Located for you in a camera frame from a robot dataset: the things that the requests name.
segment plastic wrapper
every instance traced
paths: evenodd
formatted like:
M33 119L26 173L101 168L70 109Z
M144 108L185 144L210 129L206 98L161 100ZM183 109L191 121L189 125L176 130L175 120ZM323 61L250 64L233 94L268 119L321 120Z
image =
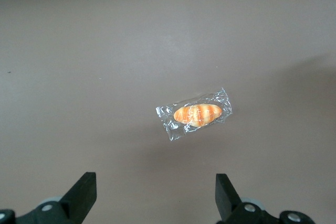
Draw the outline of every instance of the plastic wrapper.
M156 108L169 139L176 140L190 132L216 123L224 123L232 114L229 98L222 88L218 92Z

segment table surface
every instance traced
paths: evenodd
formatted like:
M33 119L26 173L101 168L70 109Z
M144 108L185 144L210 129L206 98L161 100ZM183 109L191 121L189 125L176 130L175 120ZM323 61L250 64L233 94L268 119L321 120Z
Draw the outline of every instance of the table surface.
M336 0L0 0L0 209L87 171L84 223L215 223L215 175L278 216L336 218ZM223 87L170 142L155 108Z

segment metal bolt head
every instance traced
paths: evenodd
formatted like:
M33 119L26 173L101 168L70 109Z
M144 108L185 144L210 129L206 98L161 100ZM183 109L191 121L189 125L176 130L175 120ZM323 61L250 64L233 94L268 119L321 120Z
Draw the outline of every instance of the metal bolt head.
M45 205L42 207L42 211L49 211L52 208L52 205Z
M254 212L254 211L256 211L256 208L255 208L253 205L251 205L251 204L246 204L246 205L244 206L244 208L245 208L246 211L249 211L249 212Z
M300 222L301 218L297 215L291 212L290 214L287 215L288 219L295 221L295 222Z

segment clear plastic packaging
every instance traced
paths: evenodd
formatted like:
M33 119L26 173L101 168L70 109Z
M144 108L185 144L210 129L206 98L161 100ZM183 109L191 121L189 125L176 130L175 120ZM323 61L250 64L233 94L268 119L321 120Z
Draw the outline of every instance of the clear plastic packaging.
M166 128L169 139L173 141L200 128L224 123L225 119L232 114L232 107L222 88L212 94L159 106L156 112Z

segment beige surface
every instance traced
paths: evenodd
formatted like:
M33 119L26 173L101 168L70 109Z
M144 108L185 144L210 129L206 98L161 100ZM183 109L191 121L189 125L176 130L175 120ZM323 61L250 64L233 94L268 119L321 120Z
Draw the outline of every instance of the beige surface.
M336 0L0 0L0 208L97 172L84 223L215 223L215 174L336 218ZM155 107L224 87L170 142Z

